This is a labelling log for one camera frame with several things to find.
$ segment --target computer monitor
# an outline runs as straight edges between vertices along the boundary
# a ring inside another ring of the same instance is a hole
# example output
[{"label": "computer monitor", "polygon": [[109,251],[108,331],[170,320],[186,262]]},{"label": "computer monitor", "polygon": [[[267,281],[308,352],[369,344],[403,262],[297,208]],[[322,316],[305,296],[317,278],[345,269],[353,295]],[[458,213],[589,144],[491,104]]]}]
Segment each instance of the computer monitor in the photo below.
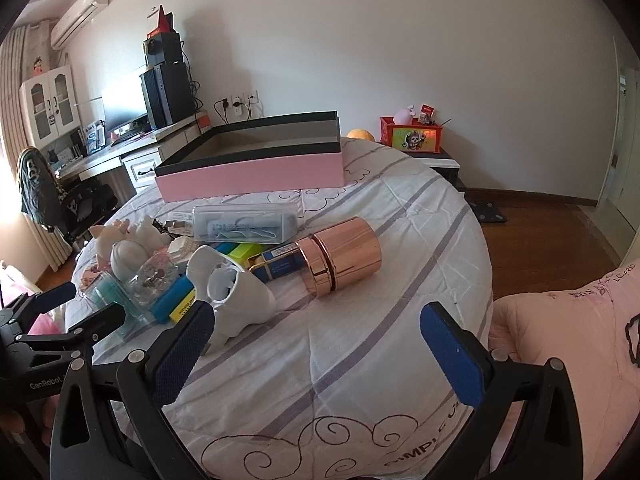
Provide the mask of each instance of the computer monitor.
[{"label": "computer monitor", "polygon": [[142,66],[102,91],[105,132],[112,132],[146,116],[145,97],[140,81],[140,74],[145,70],[146,67]]}]

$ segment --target human hand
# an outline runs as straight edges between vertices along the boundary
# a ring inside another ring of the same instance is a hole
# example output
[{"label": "human hand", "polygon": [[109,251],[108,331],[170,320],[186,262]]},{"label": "human hand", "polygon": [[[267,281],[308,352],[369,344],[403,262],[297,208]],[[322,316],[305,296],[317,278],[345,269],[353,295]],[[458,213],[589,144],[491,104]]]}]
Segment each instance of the human hand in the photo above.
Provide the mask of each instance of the human hand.
[{"label": "human hand", "polygon": [[[42,441],[46,446],[51,446],[51,428],[53,428],[59,398],[60,396],[57,395],[48,397],[42,406],[42,423],[44,424]],[[14,410],[0,407],[0,429],[12,433],[24,433],[25,425],[22,417]]]}]

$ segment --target rose gold cylinder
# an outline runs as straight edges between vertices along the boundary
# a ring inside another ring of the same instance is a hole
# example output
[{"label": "rose gold cylinder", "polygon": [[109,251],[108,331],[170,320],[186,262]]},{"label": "rose gold cylinder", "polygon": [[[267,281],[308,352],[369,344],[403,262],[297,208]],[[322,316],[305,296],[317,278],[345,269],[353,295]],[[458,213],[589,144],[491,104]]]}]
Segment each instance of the rose gold cylinder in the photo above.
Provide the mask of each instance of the rose gold cylinder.
[{"label": "rose gold cylinder", "polygon": [[[298,245],[310,269],[303,271],[306,288],[318,297],[370,276],[382,266],[378,238],[359,217],[309,235]],[[324,268],[330,278],[329,290]]]}]

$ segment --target pink box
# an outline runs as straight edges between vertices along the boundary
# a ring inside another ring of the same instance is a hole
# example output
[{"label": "pink box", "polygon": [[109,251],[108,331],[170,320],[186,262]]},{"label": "pink box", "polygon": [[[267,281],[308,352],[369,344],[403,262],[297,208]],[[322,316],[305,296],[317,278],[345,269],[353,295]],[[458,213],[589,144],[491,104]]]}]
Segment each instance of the pink box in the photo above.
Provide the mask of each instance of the pink box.
[{"label": "pink box", "polygon": [[335,112],[224,124],[156,167],[165,202],[344,186]]}]

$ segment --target silver metal object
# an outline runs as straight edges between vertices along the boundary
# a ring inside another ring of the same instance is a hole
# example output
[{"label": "silver metal object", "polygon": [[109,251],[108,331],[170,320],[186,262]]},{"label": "silver metal object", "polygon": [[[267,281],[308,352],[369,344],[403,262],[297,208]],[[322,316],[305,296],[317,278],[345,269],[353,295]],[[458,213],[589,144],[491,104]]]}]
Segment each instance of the silver metal object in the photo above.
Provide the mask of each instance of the silver metal object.
[{"label": "silver metal object", "polygon": [[144,358],[145,358],[145,351],[144,350],[134,350],[127,357],[127,359],[129,359],[129,361],[132,362],[132,363],[139,363]]},{"label": "silver metal object", "polygon": [[557,357],[552,357],[549,360],[549,364],[551,365],[551,367],[554,370],[557,370],[557,371],[560,371],[560,370],[562,370],[564,368],[564,363],[560,359],[558,359]]},{"label": "silver metal object", "polygon": [[509,354],[507,354],[504,348],[496,348],[495,350],[491,350],[491,357],[494,361],[503,363],[509,358]]},{"label": "silver metal object", "polygon": [[78,371],[80,368],[84,366],[84,359],[74,359],[71,361],[71,369]]}]

